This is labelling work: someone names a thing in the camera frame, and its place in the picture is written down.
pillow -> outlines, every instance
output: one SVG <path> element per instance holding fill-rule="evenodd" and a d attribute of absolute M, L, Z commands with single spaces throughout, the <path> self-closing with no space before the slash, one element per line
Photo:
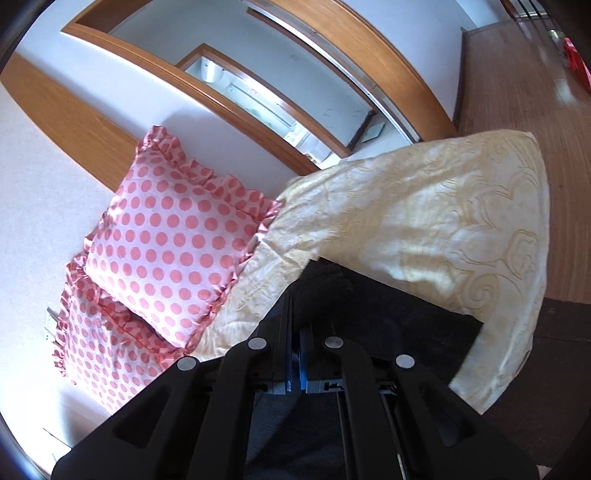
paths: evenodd
<path fill-rule="evenodd" d="M 102 216 L 86 273 L 189 353 L 275 204 L 188 160 L 176 137 L 154 127 Z"/>
<path fill-rule="evenodd" d="M 64 376 L 114 413 L 182 356 L 83 271 L 86 253 L 66 267 L 54 361 Z"/>

wooden trim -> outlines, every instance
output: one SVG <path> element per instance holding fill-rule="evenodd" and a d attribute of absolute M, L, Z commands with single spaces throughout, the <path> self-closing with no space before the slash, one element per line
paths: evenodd
<path fill-rule="evenodd" d="M 460 115 L 464 103 L 464 90 L 466 89 L 466 43 L 468 30 L 462 27 L 462 53 L 460 54 L 460 80 L 457 84 L 456 108 L 453 112 L 453 125 L 460 128 Z"/>
<path fill-rule="evenodd" d="M 274 22 L 272 19 L 270 19 L 269 17 L 266 17 L 265 15 L 263 15 L 260 12 L 257 12 L 256 10 L 248 7 L 246 9 L 246 13 L 254 18 L 256 18 L 257 20 L 260 20 L 263 23 L 266 23 L 267 25 L 269 25 L 271 28 L 277 30 L 279 33 L 285 35 L 287 38 L 289 38 L 292 42 L 297 43 L 300 47 L 302 47 L 305 51 L 307 51 L 308 53 L 310 53 L 312 56 L 314 56 L 314 58 L 316 58 L 317 60 L 320 60 L 324 65 L 326 65 L 328 68 L 330 68 L 334 73 L 336 73 L 339 78 L 341 80 L 343 80 L 344 82 L 347 83 L 347 85 L 349 85 L 356 93 L 357 95 L 359 95 L 363 100 L 365 100 L 367 102 L 367 104 L 370 106 L 370 108 L 375 112 L 378 113 L 379 109 L 375 106 L 375 104 L 373 103 L 373 101 L 367 96 L 365 95 L 365 93 L 357 86 L 355 85 L 355 82 L 353 80 L 351 80 L 349 77 L 347 77 L 343 72 L 341 72 L 334 64 L 332 64 L 331 62 L 329 62 L 326 58 L 324 58 L 318 51 L 316 51 L 315 49 L 313 49 L 312 47 L 310 47 L 305 41 L 303 41 L 300 37 L 296 37 L 293 33 L 291 33 L 289 30 L 287 30 L 286 28 L 283 28 L 281 25 L 279 25 L 277 22 Z"/>
<path fill-rule="evenodd" d="M 508 19 L 508 20 L 502 20 L 500 22 L 496 22 L 496 23 L 491 23 L 489 25 L 485 25 L 484 27 L 478 27 L 478 28 L 473 28 L 472 30 L 468 30 L 467 34 L 468 36 L 472 36 L 474 34 L 480 33 L 480 32 L 484 32 L 486 30 L 490 30 L 492 28 L 499 28 L 499 26 L 504 25 L 504 24 L 513 24 L 515 23 L 515 20 L 513 20 L 512 18 Z"/>
<path fill-rule="evenodd" d="M 515 5 L 513 5 L 511 3 L 511 0 L 501 0 L 501 4 L 503 5 L 503 8 L 507 12 L 507 14 L 513 20 L 517 20 L 517 17 L 519 17 L 519 14 L 517 13 L 517 9 L 515 8 Z"/>
<path fill-rule="evenodd" d="M 259 5 L 257 0 L 250 3 Z M 421 76 L 370 23 L 339 0 L 269 0 L 349 57 L 392 100 L 423 140 L 456 128 Z"/>
<path fill-rule="evenodd" d="M 353 135 L 353 138 L 349 142 L 349 145 L 347 145 L 347 148 L 350 149 L 351 152 L 355 149 L 359 140 L 361 140 L 361 137 L 363 136 L 363 133 L 365 132 L 369 123 L 371 122 L 371 119 L 373 117 L 375 117 L 376 115 L 377 114 L 373 110 L 368 112 L 368 114 L 365 117 L 365 120 L 363 120 L 363 123 L 357 129 L 357 131 L 355 132 L 355 135 Z"/>
<path fill-rule="evenodd" d="M 16 53 L 0 81 L 52 142 L 106 187 L 119 187 L 134 160 L 136 138 Z"/>
<path fill-rule="evenodd" d="M 108 33 L 152 0 L 95 0 L 72 22 Z"/>
<path fill-rule="evenodd" d="M 227 55 L 207 45 L 206 43 L 202 43 L 191 53 L 186 55 L 185 58 L 183 58 L 179 63 L 177 63 L 177 67 L 180 68 L 182 66 L 184 68 L 181 69 L 184 70 L 188 68 L 194 61 L 201 57 L 213 60 L 220 67 L 228 70 L 229 72 L 232 72 L 234 75 L 241 78 L 242 80 L 248 81 L 252 79 L 257 83 L 260 83 L 261 85 L 263 85 L 264 88 L 269 90 L 271 93 L 273 93 L 273 95 L 277 97 L 277 105 L 283 108 L 283 110 L 289 113 L 299 123 L 304 125 L 304 127 L 306 127 L 316 138 L 318 138 L 318 140 L 320 140 L 324 145 L 329 147 L 340 158 L 346 158 L 351 155 L 350 149 L 345 147 L 345 145 L 343 145 L 342 142 L 340 142 L 332 133 L 330 133 L 325 127 L 323 127 L 309 113 L 304 111 L 293 100 L 286 97 L 286 95 L 284 95 L 275 87 L 273 87 L 273 85 L 259 77 L 256 73 L 250 71 L 245 66 L 240 65 L 236 60 L 231 59 Z"/>
<path fill-rule="evenodd" d="M 249 113 L 228 101 L 221 93 L 179 70 L 174 65 L 123 40 L 75 22 L 66 25 L 62 32 L 110 51 L 189 95 L 252 138 L 298 175 L 308 175 L 318 170 L 314 163 L 273 130 L 261 122 L 253 122 Z"/>

power outlet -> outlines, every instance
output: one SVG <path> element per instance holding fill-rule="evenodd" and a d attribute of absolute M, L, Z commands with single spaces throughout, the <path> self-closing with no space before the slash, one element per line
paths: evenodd
<path fill-rule="evenodd" d="M 45 312 L 45 325 L 43 328 L 43 335 L 45 340 L 53 342 L 56 339 L 57 330 L 57 315 L 51 310 L 47 309 Z"/>

red object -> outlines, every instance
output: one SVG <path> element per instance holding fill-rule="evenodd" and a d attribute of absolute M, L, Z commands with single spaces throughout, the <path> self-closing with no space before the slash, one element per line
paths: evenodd
<path fill-rule="evenodd" d="M 577 74 L 583 86 L 591 93 L 591 73 L 589 73 L 589 69 L 581 55 L 579 55 L 577 48 L 567 37 L 564 39 L 564 51 L 569 60 L 569 68 Z"/>

cream patterned cloth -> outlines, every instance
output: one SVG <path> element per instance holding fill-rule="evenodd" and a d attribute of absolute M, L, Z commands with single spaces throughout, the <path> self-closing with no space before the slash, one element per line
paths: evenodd
<path fill-rule="evenodd" d="M 496 401 L 531 349 L 546 285 L 548 183 L 531 134 L 412 145 L 302 177 L 279 199 L 197 357 L 246 339 L 321 256 L 483 322 L 451 387 L 481 413 Z"/>

